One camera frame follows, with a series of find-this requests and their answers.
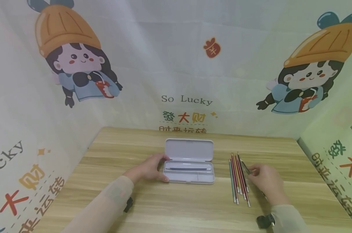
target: human hand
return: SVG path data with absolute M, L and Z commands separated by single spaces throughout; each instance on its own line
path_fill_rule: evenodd
M 256 106 L 258 106 L 258 110 L 264 110 L 269 106 L 269 104 L 267 104 L 266 101 L 263 100 L 263 101 L 257 102 Z
M 283 189 L 283 180 L 274 167 L 255 164 L 248 169 L 252 172 L 248 179 L 265 194 L 271 206 L 290 204 Z
M 150 155 L 144 162 L 129 169 L 123 175 L 131 179 L 134 184 L 142 178 L 147 180 L 158 179 L 163 182 L 168 182 L 168 177 L 158 171 L 158 165 L 161 160 L 169 159 L 170 158 L 167 155 L 162 153 Z

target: red cup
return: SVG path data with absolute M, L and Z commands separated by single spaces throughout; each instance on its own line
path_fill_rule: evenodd
M 110 84 L 107 81 L 104 81 L 105 83 L 103 83 L 102 81 L 97 81 L 96 82 L 96 86 L 100 89 L 101 93 L 109 99 L 114 98 L 114 96 L 112 94 L 110 94 L 110 92 L 108 91 L 108 86 L 110 86 Z
M 315 98 L 317 98 L 317 95 L 314 95 L 314 96 L 312 96 L 312 97 L 307 97 L 307 98 L 302 99 L 301 102 L 300 102 L 299 113 L 303 113 L 303 112 L 305 112 L 305 111 L 308 111 L 309 108 L 303 109 L 304 106 L 306 105 L 306 103 L 308 103 L 308 102 L 311 101 L 311 100 L 314 100 Z

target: hat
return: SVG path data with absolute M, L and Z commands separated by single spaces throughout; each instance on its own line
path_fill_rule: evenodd
M 35 35 L 43 57 L 68 43 L 101 49 L 100 41 L 88 23 L 74 10 L 62 5 L 50 5 L 41 11 L 35 23 Z
M 345 62 L 352 53 L 352 23 L 319 30 L 304 40 L 284 62 L 284 68 L 319 61 Z

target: bundle of colored pencils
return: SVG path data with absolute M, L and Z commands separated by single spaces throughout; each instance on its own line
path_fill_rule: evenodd
M 242 168 L 242 161 L 237 153 L 234 155 L 232 153 L 229 160 L 230 168 L 230 181 L 232 182 L 232 191 L 233 191 L 233 200 L 234 203 L 239 204 L 238 194 L 242 195 L 247 201 L 248 206 L 250 207 L 250 199 L 248 198 L 248 186 L 245 177 L 244 170 Z

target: cartoon girl illustration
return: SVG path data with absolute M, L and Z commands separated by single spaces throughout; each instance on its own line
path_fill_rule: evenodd
M 334 80 L 352 53 L 352 14 L 343 21 L 326 12 L 317 21 L 321 29 L 308 37 L 284 62 L 271 93 L 256 105 L 259 110 L 276 104 L 272 112 L 295 114 L 314 108 L 328 97 Z
M 73 93 L 79 101 L 114 98 L 122 85 L 112 71 L 100 41 L 88 23 L 72 8 L 73 0 L 28 0 L 40 12 L 35 23 L 36 41 L 72 108 Z

